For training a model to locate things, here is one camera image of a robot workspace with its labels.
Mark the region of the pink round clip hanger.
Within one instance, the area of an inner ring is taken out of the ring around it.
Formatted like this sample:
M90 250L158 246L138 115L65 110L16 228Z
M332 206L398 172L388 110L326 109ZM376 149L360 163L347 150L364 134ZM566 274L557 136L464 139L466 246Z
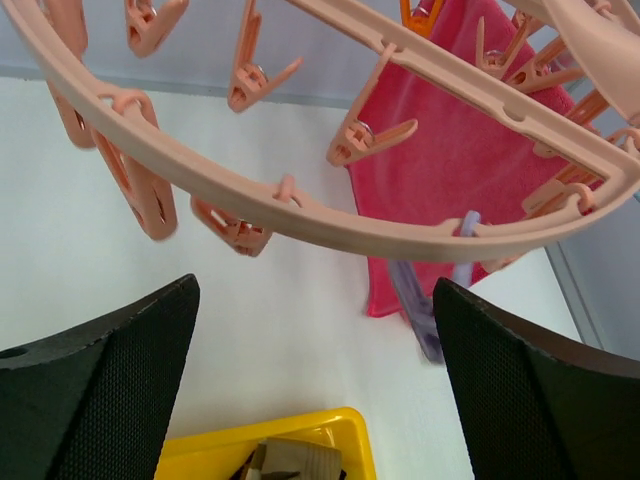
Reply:
M354 216L301 191L280 201L276 189L235 174L163 133L147 97L95 78L64 44L34 1L4 11L45 77L115 148L144 172L242 220L327 248L428 262L494 260L522 254L580 231L622 205L639 187L637 157L463 62L357 1L302 1L299 8L600 177L600 188L572 190L557 210L517 223L481 225L463 238L459 221L418 226Z

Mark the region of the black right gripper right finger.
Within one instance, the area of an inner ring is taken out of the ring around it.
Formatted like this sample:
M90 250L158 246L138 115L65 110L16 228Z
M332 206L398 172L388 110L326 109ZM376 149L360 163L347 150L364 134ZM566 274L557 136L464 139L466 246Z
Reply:
M477 479L636 479L639 363L502 310L451 280L435 319Z

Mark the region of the beige brown striped sock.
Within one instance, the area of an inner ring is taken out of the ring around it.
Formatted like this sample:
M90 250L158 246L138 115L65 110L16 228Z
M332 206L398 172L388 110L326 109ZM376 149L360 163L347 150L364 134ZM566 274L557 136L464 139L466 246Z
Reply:
M232 479L339 480L346 479L342 453L333 447L298 440L261 441Z

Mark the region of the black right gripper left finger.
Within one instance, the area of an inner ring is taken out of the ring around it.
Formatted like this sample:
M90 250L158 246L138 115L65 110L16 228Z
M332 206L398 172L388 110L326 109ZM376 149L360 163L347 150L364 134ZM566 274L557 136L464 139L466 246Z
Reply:
M151 479L200 304L192 274L1 353L4 479Z

